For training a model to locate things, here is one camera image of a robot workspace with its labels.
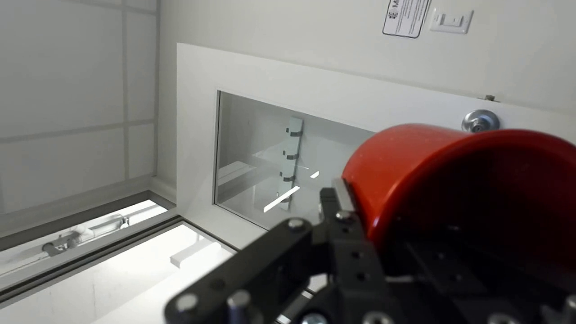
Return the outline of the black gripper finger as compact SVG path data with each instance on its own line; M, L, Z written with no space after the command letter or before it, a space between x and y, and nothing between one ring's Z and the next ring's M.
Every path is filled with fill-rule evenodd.
M375 244L366 237L359 216L343 207L336 187L323 187L321 199L321 255L325 273L336 288L382 288L384 268Z

